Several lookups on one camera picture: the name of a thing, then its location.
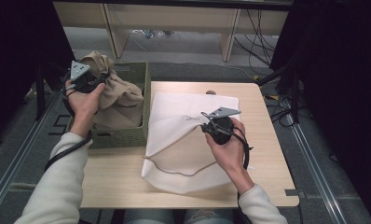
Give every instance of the white sleeve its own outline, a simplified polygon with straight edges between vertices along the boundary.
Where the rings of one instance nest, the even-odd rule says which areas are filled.
[[[66,133],[51,152],[51,158],[83,138]],[[44,173],[16,223],[78,223],[84,167],[91,141],[54,162]]]
[[[278,208],[270,202],[265,191],[257,184],[240,196],[239,205],[253,224],[287,223],[287,219],[281,215]]]

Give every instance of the basket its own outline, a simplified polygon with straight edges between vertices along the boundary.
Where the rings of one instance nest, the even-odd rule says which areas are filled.
[[[141,125],[133,128],[91,130],[93,144],[89,148],[145,147],[150,118],[151,76],[148,63],[116,63],[117,75],[139,87],[144,93],[144,108]],[[68,130],[73,124],[71,118]]]

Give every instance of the white bag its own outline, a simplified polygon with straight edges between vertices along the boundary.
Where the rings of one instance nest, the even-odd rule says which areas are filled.
[[[200,124],[220,106],[239,109],[234,97],[157,92],[148,123],[142,178],[173,193],[209,189],[230,182],[215,162]],[[231,116],[240,119],[239,115]]]

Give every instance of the brown cloth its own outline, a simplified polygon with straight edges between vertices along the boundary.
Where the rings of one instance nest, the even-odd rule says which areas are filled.
[[[140,126],[143,115],[142,90],[117,76],[114,62],[97,51],[80,61],[90,66],[90,72],[98,77],[110,73],[106,87],[99,99],[99,111],[92,120],[94,129],[120,129]]]

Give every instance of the table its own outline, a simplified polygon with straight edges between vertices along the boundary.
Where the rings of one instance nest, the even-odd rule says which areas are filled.
[[[259,87],[251,83],[156,82],[157,91],[206,93],[238,97],[246,138],[254,149],[250,154],[249,174],[279,207],[297,206],[297,196],[281,146],[273,129]],[[155,189],[142,180],[145,147],[100,148],[89,151],[83,183],[84,208],[233,208],[238,207],[237,191],[232,184],[178,195]]]

